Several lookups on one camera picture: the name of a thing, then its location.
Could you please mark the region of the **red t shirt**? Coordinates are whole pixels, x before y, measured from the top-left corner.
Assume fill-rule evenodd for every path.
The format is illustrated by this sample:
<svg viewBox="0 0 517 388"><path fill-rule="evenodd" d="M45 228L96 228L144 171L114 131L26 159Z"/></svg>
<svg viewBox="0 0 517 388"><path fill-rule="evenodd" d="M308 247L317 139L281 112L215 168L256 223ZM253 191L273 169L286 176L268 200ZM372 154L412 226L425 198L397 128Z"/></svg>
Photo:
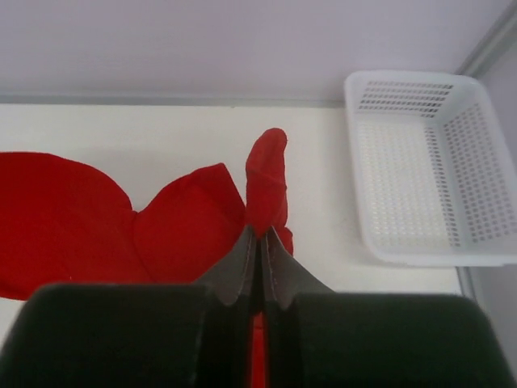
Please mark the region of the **red t shirt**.
<svg viewBox="0 0 517 388"><path fill-rule="evenodd" d="M241 196L222 163L167 184L141 211L108 175L52 154L1 155L1 295L25 300L58 282L196 280L237 241L275 228L291 250L284 151L268 129L246 160Z"/></svg>

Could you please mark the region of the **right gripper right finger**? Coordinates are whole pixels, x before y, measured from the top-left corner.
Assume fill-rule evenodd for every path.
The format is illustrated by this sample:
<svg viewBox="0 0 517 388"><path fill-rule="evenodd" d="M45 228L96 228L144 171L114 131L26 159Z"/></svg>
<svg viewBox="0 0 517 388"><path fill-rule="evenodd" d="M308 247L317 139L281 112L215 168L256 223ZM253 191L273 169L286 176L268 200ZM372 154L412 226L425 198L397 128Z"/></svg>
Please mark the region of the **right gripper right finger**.
<svg viewBox="0 0 517 388"><path fill-rule="evenodd" d="M451 294L338 293L261 242L269 387L497 387L488 318Z"/></svg>

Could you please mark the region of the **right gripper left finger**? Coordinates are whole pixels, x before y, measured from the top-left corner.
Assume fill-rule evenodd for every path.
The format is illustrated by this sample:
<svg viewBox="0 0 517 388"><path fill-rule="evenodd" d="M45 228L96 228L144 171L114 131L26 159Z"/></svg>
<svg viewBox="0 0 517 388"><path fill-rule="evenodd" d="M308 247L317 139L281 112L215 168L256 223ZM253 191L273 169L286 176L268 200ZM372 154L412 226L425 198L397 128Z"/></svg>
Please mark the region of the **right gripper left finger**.
<svg viewBox="0 0 517 388"><path fill-rule="evenodd" d="M248 387L256 240L189 285L50 285L1 350L4 387Z"/></svg>

